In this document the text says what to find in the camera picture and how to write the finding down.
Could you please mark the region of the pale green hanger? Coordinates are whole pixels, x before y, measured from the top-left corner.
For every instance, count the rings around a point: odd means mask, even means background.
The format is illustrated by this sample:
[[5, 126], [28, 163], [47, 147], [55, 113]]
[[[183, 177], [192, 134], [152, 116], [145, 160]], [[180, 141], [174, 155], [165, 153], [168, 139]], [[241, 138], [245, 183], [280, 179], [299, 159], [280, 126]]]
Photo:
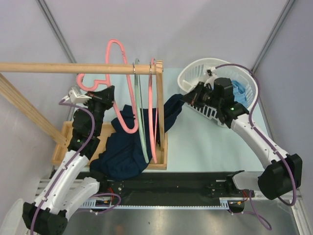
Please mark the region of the pale green hanger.
[[134, 96], [136, 103], [136, 112], [137, 112], [137, 120], [138, 120], [138, 130], [140, 143], [142, 148], [143, 157], [145, 163], [149, 163], [149, 157], [147, 153], [147, 145], [146, 145], [146, 136], [145, 136], [145, 127], [144, 127], [144, 117], [142, 110], [142, 97], [141, 97], [141, 84], [140, 84], [140, 75], [135, 71], [135, 65], [139, 64], [139, 59], [136, 58], [133, 63], [134, 67]]

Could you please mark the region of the light blue shorts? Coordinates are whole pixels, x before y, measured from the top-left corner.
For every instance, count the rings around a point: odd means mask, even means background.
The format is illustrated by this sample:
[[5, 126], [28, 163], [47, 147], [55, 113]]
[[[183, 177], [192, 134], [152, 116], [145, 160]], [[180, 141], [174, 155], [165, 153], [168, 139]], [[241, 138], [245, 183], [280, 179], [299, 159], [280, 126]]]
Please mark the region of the light blue shorts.
[[234, 100], [241, 103], [247, 108], [248, 103], [246, 99], [246, 89], [244, 85], [236, 80], [232, 80], [231, 83], [233, 85]]

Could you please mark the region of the navy blue shorts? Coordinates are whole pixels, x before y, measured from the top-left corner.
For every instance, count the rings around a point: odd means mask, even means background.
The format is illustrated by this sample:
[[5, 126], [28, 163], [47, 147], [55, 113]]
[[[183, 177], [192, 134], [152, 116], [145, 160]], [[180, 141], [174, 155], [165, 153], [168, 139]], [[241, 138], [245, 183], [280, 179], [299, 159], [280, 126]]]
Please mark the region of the navy blue shorts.
[[[175, 123], [178, 115], [182, 111], [184, 102], [181, 100], [182, 94], [172, 95], [164, 104], [164, 127], [167, 132]], [[133, 128], [134, 118], [132, 107], [124, 105], [120, 111], [128, 127]], [[143, 109], [144, 128], [147, 141], [147, 154], [149, 161], [152, 159], [148, 109]], [[98, 171], [105, 174], [109, 179], [115, 181], [126, 180], [136, 177], [142, 173], [148, 166], [142, 153], [139, 131], [134, 134], [126, 133], [121, 127], [117, 118], [111, 121], [115, 133], [107, 139], [106, 150], [99, 154], [98, 159], [93, 160], [90, 165], [90, 171]]]

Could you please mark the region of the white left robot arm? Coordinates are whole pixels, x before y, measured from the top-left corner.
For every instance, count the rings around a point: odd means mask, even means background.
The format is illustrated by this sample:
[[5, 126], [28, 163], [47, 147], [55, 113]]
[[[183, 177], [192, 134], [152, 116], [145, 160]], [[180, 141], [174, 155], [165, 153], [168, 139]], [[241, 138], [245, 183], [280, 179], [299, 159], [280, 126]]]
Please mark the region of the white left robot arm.
[[108, 183], [99, 172], [92, 172], [72, 193], [69, 189], [98, 148], [105, 111], [113, 107], [114, 89], [109, 86], [101, 91], [80, 94], [82, 107], [74, 101], [75, 89], [59, 102], [61, 106], [76, 108], [72, 138], [61, 165], [47, 186], [33, 203], [23, 205], [22, 218], [30, 234], [61, 235], [82, 203], [95, 194], [101, 196], [107, 192]]

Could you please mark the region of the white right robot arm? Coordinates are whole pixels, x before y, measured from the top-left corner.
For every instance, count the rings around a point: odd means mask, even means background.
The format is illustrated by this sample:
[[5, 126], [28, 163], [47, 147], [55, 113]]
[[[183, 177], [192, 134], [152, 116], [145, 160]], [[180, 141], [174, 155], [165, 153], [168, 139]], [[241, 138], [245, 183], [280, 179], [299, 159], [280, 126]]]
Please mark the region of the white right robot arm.
[[182, 101], [201, 108], [209, 106], [216, 109], [219, 121], [237, 133], [253, 150], [261, 162], [264, 171], [239, 171], [232, 180], [225, 184], [230, 196], [238, 196], [244, 189], [259, 190], [267, 199], [281, 199], [282, 195], [292, 192], [295, 204], [297, 188], [301, 185], [303, 161], [297, 154], [290, 155], [264, 134], [253, 122], [251, 112], [241, 103], [235, 101], [233, 85], [229, 78], [214, 80], [213, 87], [199, 82]]

